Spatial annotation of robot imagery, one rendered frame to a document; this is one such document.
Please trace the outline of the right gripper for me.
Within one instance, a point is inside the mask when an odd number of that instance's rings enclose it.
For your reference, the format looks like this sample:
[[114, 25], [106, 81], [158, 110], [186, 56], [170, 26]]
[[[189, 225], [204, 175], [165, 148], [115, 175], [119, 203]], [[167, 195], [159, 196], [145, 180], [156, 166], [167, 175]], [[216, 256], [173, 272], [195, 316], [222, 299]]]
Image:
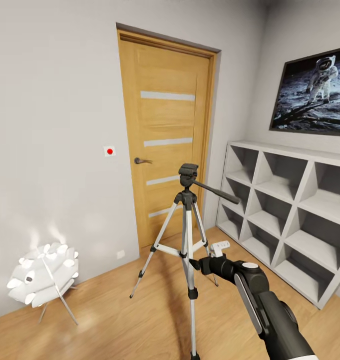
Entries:
[[191, 263], [193, 268], [195, 268], [197, 271], [201, 270], [201, 273], [203, 275], [206, 276], [206, 275], [214, 274], [214, 275], [218, 275], [223, 279], [224, 277], [222, 274], [222, 267], [226, 261], [227, 258], [225, 253], [223, 253], [223, 256], [220, 257], [207, 256], [200, 260], [194, 260], [191, 258], [189, 259], [189, 262]]

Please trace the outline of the camera tripod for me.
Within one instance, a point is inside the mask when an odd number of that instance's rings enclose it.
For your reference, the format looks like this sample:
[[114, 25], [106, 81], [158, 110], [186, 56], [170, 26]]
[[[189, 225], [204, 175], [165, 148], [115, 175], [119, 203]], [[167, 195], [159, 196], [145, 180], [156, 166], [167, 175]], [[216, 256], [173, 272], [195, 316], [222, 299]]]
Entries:
[[[178, 193], [174, 199], [173, 205], [169, 211], [169, 214], [165, 220], [165, 223], [156, 239], [156, 242], [151, 245], [151, 254], [147, 260], [147, 263], [143, 270], [139, 273], [139, 280], [136, 284], [134, 291], [132, 295], [130, 295], [130, 299], [133, 297], [133, 294], [143, 277], [145, 270], [151, 260], [151, 257], [153, 256], [154, 252], [156, 250], [161, 250], [163, 252], [172, 254], [174, 256], [180, 257], [182, 260], [183, 270], [185, 273], [187, 285], [188, 285], [188, 297], [190, 299], [190, 315], [191, 315], [191, 341], [192, 341], [192, 351], [191, 354], [191, 360], [200, 360], [199, 354], [196, 352], [196, 340], [195, 340], [195, 313], [194, 313], [194, 300], [199, 297], [198, 290], [194, 286], [194, 268], [189, 262], [189, 259], [193, 259], [193, 253], [201, 248], [202, 246], [205, 247], [207, 256], [210, 255], [209, 248], [208, 248], [208, 241], [206, 239], [200, 213], [197, 206], [197, 196], [193, 192], [189, 191], [189, 187], [191, 187], [192, 184], [196, 184], [198, 186], [201, 186], [219, 197], [222, 197], [234, 204], [238, 204], [240, 202], [240, 198], [235, 197], [233, 195], [227, 194], [223, 191], [220, 191], [219, 189], [214, 189], [212, 187], [209, 187], [207, 185], [204, 185], [200, 182], [196, 181], [196, 176], [198, 176], [197, 168], [199, 168], [198, 165], [192, 164], [192, 163], [184, 163], [181, 168], [179, 168], [179, 175], [180, 175], [180, 185], [185, 187], [185, 190]], [[159, 242], [161, 241], [161, 237], [171, 219], [171, 216], [178, 204], [179, 201], [182, 201], [183, 204], [183, 217], [182, 217], [182, 250], [178, 251], [176, 249], [160, 245]], [[191, 206], [192, 205], [192, 206]], [[200, 234], [202, 237], [202, 240], [198, 243], [193, 245], [192, 240], [192, 216], [191, 216], [191, 210], [193, 207], [193, 211], [199, 226]]]

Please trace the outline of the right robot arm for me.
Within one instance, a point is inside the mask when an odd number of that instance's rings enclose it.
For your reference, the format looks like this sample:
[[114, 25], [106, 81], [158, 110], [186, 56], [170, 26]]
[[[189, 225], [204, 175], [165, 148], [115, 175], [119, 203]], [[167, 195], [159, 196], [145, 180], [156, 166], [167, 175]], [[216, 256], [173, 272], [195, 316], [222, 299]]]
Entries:
[[189, 262], [203, 275], [218, 275], [236, 285], [258, 336], [264, 340], [270, 360], [318, 360], [307, 340], [299, 332], [290, 307], [270, 290], [267, 276], [259, 265], [227, 260], [221, 250], [228, 240], [210, 245], [209, 256]]

